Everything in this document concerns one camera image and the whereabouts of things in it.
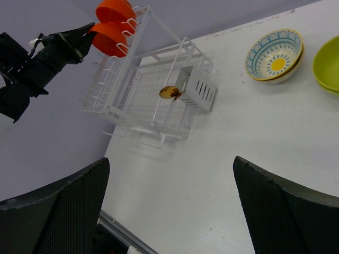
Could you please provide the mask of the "blue sun patterned bowl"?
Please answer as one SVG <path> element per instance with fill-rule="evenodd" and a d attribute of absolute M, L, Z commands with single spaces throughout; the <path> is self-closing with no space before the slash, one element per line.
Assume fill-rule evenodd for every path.
<path fill-rule="evenodd" d="M 269 81 L 286 74 L 300 58 L 302 35 L 293 29 L 278 29 L 259 38 L 245 57 L 245 71 L 257 81 Z"/>

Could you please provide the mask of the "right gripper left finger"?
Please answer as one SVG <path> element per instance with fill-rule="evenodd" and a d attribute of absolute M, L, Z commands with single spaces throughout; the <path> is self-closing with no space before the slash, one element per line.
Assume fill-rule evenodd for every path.
<path fill-rule="evenodd" d="M 90 253 L 109 180 L 108 158 L 1 201 L 1 253 Z"/>

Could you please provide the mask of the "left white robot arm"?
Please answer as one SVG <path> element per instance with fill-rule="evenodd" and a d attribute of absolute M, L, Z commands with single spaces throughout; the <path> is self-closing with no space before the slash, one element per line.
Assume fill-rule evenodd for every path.
<path fill-rule="evenodd" d="M 1 114 L 18 121 L 31 97 L 47 95 L 45 87 L 67 64 L 83 62 L 96 32 L 89 23 L 78 29 L 39 34 L 31 51 L 1 33 Z"/>

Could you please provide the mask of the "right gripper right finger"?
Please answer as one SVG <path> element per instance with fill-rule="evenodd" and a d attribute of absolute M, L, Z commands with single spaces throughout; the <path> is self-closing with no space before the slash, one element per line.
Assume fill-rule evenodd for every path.
<path fill-rule="evenodd" d="M 240 156 L 233 172 L 255 253 L 338 253 L 338 197 Z"/>

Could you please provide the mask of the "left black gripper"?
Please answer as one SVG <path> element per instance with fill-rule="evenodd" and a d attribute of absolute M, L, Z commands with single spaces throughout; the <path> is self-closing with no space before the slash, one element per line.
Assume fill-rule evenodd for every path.
<path fill-rule="evenodd" d="M 76 65 L 83 61 L 97 35 L 96 32 L 89 32 L 94 25 L 92 22 L 78 29 L 50 35 L 40 34 L 29 42 L 29 56 L 41 61 L 44 69 L 56 75 L 67 64 Z"/>

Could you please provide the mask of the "orange flower patterned bowl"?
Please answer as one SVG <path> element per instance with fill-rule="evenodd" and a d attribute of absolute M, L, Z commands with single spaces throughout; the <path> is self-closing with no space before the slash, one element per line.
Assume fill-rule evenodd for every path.
<path fill-rule="evenodd" d="M 301 65 L 302 58 L 303 58 L 304 54 L 305 54 L 305 46 L 302 46 L 301 54 L 300 54 L 298 60 L 293 65 L 293 67 L 289 71 L 287 71 L 285 74 L 283 74 L 282 76 L 276 77 L 276 78 L 273 78 L 273 79 L 269 79 L 269 80 L 256 80 L 255 79 L 255 81 L 261 82 L 261 83 L 264 83 L 264 84 L 280 84 L 280 83 L 285 82 L 286 80 L 291 78 L 291 76 L 293 76 L 293 74 L 297 71 L 297 69 Z"/>

